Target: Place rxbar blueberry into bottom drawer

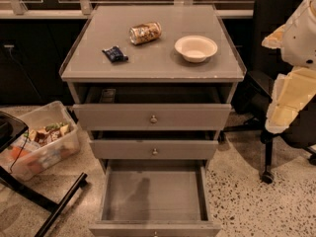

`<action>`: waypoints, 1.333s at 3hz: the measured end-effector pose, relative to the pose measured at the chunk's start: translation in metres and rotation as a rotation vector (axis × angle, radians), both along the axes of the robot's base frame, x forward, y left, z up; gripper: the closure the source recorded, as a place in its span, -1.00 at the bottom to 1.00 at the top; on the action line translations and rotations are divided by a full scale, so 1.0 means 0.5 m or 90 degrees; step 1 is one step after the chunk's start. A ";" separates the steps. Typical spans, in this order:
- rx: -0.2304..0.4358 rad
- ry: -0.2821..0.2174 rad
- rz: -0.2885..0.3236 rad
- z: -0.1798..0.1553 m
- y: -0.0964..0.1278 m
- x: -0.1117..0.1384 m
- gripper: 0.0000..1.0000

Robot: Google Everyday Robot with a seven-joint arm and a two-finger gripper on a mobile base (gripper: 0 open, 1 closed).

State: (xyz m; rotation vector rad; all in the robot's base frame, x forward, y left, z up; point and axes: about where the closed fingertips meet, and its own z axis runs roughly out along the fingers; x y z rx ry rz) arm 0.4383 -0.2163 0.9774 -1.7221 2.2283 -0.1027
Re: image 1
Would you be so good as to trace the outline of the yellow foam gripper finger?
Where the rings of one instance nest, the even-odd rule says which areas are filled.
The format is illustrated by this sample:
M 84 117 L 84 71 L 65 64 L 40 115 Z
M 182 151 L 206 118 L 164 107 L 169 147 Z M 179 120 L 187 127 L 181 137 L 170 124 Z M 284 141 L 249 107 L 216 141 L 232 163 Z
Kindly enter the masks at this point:
M 262 41 L 262 46 L 270 49 L 282 48 L 282 37 L 285 25 L 278 27 Z
M 315 70 L 294 66 L 287 75 L 279 74 L 267 110 L 266 130 L 283 133 L 315 95 Z

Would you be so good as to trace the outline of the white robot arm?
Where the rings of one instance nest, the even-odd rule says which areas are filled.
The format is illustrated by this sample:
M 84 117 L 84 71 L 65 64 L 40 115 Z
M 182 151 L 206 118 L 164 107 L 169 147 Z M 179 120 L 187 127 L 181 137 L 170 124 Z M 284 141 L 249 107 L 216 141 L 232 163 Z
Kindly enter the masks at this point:
M 277 76 L 266 114 L 266 130 L 283 133 L 316 95 L 316 0 L 303 0 L 262 46 L 279 48 L 282 60 L 292 65 Z

